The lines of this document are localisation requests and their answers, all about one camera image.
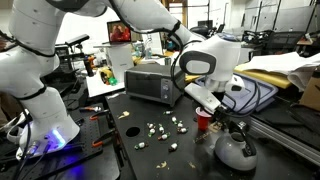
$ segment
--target kettle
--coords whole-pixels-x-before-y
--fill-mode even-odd
[[[220,136],[216,142],[214,152],[217,157],[227,166],[238,171],[250,171],[257,165],[257,151],[253,142],[245,132],[246,123],[236,124],[231,121],[229,130]]]

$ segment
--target blue led light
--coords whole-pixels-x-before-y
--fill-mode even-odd
[[[66,141],[62,138],[62,136],[60,135],[60,133],[56,129],[52,130],[52,134],[59,141],[59,143],[58,143],[59,147],[63,146],[66,143]]]

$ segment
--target chair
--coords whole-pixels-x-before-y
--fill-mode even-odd
[[[304,36],[305,32],[273,32],[270,34],[268,41],[262,44],[259,50],[249,52],[249,60],[253,55],[274,55],[284,54],[295,51],[298,41]]]

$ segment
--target cardboard box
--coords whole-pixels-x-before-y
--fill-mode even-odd
[[[317,68],[308,82],[300,104],[320,111],[320,68]]]

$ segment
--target red cup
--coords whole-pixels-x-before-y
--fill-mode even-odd
[[[210,114],[205,111],[201,111],[200,107],[196,109],[197,120],[198,120],[198,129],[200,131],[205,131],[208,129],[209,119],[212,117]]]

